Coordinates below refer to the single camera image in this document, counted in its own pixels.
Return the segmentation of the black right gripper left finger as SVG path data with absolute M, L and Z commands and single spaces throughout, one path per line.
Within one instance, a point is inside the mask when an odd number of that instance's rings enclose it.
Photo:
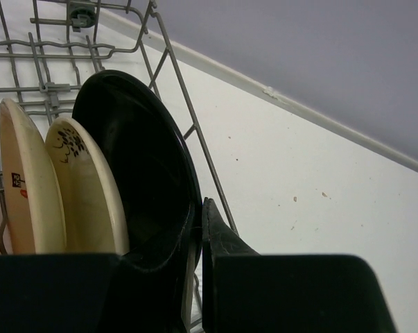
M 0 255 L 0 332 L 188 332 L 194 219 L 126 255 Z

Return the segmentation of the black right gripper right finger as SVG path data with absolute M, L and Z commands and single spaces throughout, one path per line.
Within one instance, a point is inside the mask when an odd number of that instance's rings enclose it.
M 202 206 L 206 332 L 395 332 L 368 263 L 353 255 L 261 255 Z

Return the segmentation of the cream plate with black spot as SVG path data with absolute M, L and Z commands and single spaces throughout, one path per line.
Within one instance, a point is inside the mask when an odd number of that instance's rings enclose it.
M 116 253 L 130 249 L 123 203 L 109 164 L 92 136 L 75 119 L 53 121 L 45 146 L 64 208 L 70 253 Z

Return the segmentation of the cream floral plate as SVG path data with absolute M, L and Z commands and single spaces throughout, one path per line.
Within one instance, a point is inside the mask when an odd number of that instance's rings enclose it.
M 33 120 L 11 99 L 0 104 L 0 149 L 12 252 L 66 250 L 58 179 Z

